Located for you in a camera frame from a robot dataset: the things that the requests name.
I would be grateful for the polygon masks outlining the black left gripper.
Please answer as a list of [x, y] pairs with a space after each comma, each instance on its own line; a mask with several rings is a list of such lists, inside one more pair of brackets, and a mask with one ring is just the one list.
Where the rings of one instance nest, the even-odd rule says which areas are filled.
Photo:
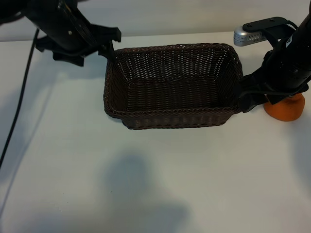
[[116, 55], [113, 41], [121, 42], [117, 27], [91, 24], [78, 9], [78, 0], [31, 0], [28, 19], [46, 36], [38, 50], [53, 52], [53, 60], [83, 66], [86, 56], [98, 52], [111, 62]]

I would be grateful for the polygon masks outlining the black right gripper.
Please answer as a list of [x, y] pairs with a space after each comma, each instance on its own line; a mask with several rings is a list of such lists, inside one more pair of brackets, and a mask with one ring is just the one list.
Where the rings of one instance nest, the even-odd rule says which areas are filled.
[[311, 40], [285, 38], [268, 52], [260, 68], [239, 82], [239, 108], [243, 113], [268, 102], [306, 92], [311, 80]]

